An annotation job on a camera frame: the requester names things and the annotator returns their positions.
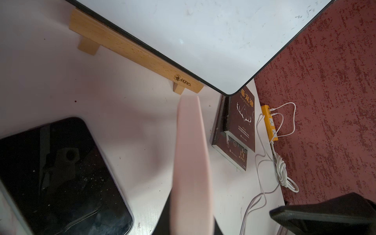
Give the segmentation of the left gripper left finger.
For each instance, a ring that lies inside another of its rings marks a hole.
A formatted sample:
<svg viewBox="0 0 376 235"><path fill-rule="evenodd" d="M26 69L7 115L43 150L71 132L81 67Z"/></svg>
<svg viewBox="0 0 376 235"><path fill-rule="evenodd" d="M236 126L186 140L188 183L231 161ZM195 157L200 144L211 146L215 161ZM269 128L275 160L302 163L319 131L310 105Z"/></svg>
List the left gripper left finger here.
<svg viewBox="0 0 376 235"><path fill-rule="evenodd" d="M171 194L169 194L164 205L163 211L157 222L152 235L170 235L170 209L171 209Z"/></svg>

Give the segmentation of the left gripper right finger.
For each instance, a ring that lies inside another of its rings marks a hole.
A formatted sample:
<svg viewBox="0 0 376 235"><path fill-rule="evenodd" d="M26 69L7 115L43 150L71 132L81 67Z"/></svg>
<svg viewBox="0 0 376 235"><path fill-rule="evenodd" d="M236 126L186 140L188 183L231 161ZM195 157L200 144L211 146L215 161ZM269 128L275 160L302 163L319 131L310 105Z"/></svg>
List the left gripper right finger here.
<svg viewBox="0 0 376 235"><path fill-rule="evenodd" d="M374 235L376 204L349 193L310 205L281 206L270 217L296 235Z"/></svg>

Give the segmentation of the phone with pink case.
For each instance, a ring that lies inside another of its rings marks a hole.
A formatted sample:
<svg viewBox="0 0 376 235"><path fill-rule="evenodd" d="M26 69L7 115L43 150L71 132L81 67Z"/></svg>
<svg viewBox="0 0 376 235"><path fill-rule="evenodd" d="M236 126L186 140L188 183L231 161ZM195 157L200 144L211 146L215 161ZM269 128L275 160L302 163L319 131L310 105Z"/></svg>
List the phone with pink case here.
<svg viewBox="0 0 376 235"><path fill-rule="evenodd" d="M212 173L207 139L197 96L182 96L170 198L172 235L214 233Z"/></svg>

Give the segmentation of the phone with white case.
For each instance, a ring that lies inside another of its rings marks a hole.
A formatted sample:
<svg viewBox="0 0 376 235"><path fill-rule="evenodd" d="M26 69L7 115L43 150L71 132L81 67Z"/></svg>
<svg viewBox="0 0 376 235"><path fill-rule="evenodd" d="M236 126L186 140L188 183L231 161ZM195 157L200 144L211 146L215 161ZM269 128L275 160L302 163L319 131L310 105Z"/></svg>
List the phone with white case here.
<svg viewBox="0 0 376 235"><path fill-rule="evenodd" d="M78 117L2 138L1 183L34 235L125 235L133 226L131 211Z"/></svg>

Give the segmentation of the dark brown book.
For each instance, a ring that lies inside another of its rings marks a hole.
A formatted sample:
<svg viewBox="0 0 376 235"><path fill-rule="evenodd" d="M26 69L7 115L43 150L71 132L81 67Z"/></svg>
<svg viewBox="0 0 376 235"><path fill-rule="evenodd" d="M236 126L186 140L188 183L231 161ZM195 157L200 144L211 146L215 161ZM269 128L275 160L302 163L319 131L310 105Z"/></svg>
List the dark brown book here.
<svg viewBox="0 0 376 235"><path fill-rule="evenodd" d="M221 97L211 144L246 171L248 151L255 152L255 97L246 86L233 96Z"/></svg>

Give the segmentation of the orange power strip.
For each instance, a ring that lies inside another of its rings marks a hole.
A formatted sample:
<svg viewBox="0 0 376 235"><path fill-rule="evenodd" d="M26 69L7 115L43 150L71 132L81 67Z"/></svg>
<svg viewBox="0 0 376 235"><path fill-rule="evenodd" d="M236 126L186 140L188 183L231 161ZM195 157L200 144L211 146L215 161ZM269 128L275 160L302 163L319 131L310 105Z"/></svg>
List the orange power strip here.
<svg viewBox="0 0 376 235"><path fill-rule="evenodd" d="M278 140L277 137L277 130L275 127L275 123L273 117L271 116L270 107L268 105L261 106L262 114L264 115L264 122L266 131L268 134L268 138L270 142L274 142Z"/></svg>

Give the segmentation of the wooden board stand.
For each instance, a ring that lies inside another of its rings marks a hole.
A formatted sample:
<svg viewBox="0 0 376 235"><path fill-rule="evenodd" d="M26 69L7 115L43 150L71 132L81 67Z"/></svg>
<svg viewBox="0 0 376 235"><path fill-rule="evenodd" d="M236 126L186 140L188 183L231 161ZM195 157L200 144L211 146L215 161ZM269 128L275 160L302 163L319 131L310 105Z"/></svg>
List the wooden board stand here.
<svg viewBox="0 0 376 235"><path fill-rule="evenodd" d="M199 93L204 87L204 84L186 72L171 65L77 8L71 13L69 29L82 36L78 45L80 51L95 55L99 47L105 47L171 80L174 83L173 91L179 95L182 94L184 89Z"/></svg>

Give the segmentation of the white board with black frame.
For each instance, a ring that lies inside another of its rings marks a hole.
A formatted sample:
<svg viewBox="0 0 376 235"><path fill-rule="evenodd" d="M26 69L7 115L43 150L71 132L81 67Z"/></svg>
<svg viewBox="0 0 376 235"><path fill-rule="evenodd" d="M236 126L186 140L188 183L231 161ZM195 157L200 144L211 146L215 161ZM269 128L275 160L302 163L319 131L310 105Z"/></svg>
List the white board with black frame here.
<svg viewBox="0 0 376 235"><path fill-rule="evenodd" d="M331 1L72 1L224 95L251 81Z"/></svg>

